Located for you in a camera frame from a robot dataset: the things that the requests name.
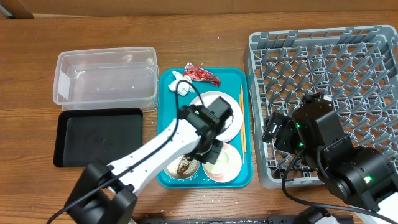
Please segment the grey bowl with rice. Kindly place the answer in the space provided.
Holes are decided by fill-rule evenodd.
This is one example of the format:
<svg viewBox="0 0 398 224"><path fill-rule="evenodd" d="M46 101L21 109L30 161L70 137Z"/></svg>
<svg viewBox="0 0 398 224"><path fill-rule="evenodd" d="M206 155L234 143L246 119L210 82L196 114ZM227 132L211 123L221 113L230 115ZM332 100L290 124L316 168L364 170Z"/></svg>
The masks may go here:
<svg viewBox="0 0 398 224"><path fill-rule="evenodd" d="M182 180L193 176L200 167L200 164L199 161L189 161L185 156L180 156L172 161L164 171L171 178Z"/></svg>

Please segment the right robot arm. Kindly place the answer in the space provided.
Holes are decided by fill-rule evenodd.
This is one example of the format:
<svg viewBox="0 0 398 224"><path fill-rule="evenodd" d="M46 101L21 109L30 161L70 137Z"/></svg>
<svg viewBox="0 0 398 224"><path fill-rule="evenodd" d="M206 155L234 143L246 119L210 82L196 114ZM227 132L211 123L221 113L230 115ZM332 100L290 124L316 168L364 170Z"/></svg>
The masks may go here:
<svg viewBox="0 0 398 224"><path fill-rule="evenodd" d="M282 191L309 209L296 223L316 223L329 210L343 210L397 223L397 215L383 213L397 196L397 172L392 162L371 147L354 146L346 134L331 98L323 93L304 95L291 116L274 112L264 120L262 141L294 155L282 176ZM289 194L285 183L296 163L311 167L329 193L345 205L309 202Z"/></svg>

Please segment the white round plate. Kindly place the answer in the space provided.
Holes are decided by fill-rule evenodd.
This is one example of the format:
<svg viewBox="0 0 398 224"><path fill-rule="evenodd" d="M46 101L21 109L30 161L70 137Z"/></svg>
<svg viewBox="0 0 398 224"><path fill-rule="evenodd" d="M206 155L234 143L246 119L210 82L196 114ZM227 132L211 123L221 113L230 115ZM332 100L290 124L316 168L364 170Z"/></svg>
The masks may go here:
<svg viewBox="0 0 398 224"><path fill-rule="evenodd" d="M232 107L233 114L224 122L223 129L217 135L217 140L223 142L231 141L241 129L241 115L239 113L238 102L230 95L220 92L220 91L209 91L201 94L201 98L207 108L216 98L224 98Z"/></svg>

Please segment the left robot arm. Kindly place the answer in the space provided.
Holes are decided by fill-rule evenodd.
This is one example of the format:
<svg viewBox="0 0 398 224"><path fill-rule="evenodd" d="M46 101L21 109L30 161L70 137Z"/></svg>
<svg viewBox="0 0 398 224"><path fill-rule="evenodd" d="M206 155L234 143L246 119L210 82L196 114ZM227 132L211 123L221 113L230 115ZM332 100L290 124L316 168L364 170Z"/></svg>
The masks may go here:
<svg viewBox="0 0 398 224"><path fill-rule="evenodd" d="M168 128L130 155L109 165L88 165L63 211L76 223L129 223L142 189L180 156L215 163L216 139L233 110L225 103L183 106Z"/></svg>

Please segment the pink bowl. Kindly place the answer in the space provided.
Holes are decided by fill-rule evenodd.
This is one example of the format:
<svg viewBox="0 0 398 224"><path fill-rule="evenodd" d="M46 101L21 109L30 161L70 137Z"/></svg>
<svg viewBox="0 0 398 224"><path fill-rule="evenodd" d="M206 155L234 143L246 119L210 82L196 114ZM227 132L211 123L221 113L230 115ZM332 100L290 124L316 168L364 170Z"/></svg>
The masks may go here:
<svg viewBox="0 0 398 224"><path fill-rule="evenodd" d="M205 174L215 182L227 183L239 175L243 162L239 151L224 143L215 164L202 164Z"/></svg>

